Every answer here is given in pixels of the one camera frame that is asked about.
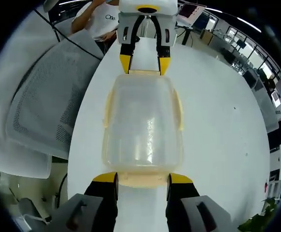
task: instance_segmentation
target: computer monitor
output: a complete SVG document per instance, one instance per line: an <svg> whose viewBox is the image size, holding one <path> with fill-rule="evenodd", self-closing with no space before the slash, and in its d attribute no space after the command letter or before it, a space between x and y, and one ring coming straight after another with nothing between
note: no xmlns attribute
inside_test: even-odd
<svg viewBox="0 0 281 232"><path fill-rule="evenodd" d="M241 47L242 49L243 48L245 48L245 46L246 46L246 43L244 42L244 41L242 41L242 40L237 40L237 45L239 46L239 47Z"/></svg>
<svg viewBox="0 0 281 232"><path fill-rule="evenodd" d="M192 26L197 18L202 14L206 6L194 4L194 3L185 3L177 14L177 18L188 26Z"/></svg>

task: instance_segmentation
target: person's arm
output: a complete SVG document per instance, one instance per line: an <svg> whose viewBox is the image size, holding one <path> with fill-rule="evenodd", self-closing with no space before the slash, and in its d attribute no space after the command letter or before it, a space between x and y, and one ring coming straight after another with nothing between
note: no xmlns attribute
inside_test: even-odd
<svg viewBox="0 0 281 232"><path fill-rule="evenodd" d="M108 40L111 40L112 38L116 38L117 35L116 35L116 30L113 30L113 31L110 31L110 32L107 32L106 34L102 35L101 36L101 39L102 41L108 41Z"/></svg>
<svg viewBox="0 0 281 232"><path fill-rule="evenodd" d="M88 8L73 20L71 27L72 34L84 29L94 10L104 2L105 0L93 0Z"/></svg>

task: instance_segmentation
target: white t-shirt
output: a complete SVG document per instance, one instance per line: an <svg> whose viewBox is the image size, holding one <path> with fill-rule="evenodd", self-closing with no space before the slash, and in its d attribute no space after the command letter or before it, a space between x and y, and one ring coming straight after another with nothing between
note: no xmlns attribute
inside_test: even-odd
<svg viewBox="0 0 281 232"><path fill-rule="evenodd" d="M90 4L91 2L83 6L82 9L77 12L75 18L79 17ZM85 28L94 40L99 41L102 35L118 27L119 12L118 6L112 6L104 2L94 10Z"/></svg>

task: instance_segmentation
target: ceiling light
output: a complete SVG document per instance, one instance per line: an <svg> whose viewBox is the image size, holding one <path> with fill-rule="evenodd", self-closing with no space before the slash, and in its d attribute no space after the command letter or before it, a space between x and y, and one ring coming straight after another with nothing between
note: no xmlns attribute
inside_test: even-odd
<svg viewBox="0 0 281 232"><path fill-rule="evenodd" d="M65 5L65 4L69 4L69 3L72 3L72 2L77 2L77 1L85 1L85 0L72 0L72 1L66 1L66 2L63 2L63 3L59 3L59 5Z"/></svg>
<svg viewBox="0 0 281 232"><path fill-rule="evenodd" d="M213 9L213 8L208 8L208 7L206 7L206 10L209 10L209 11L216 11L216 12L219 12L219 13L223 13L222 11L219 11L219 10L216 10L216 9Z"/></svg>
<svg viewBox="0 0 281 232"><path fill-rule="evenodd" d="M255 25L252 25L251 23L248 23L247 21L243 20L242 18L238 18L238 20L240 20L241 22L244 22L245 24L248 24L250 27L254 28L255 30L257 30L258 32L262 32L259 28L257 28Z"/></svg>

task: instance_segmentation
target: office chair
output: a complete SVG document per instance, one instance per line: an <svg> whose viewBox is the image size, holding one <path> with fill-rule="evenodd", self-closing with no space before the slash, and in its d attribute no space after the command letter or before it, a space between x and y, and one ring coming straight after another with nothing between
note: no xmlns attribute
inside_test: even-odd
<svg viewBox="0 0 281 232"><path fill-rule="evenodd" d="M86 30L69 37L102 59ZM32 68L12 101L6 134L32 150L68 159L84 94L100 60L63 40Z"/></svg>

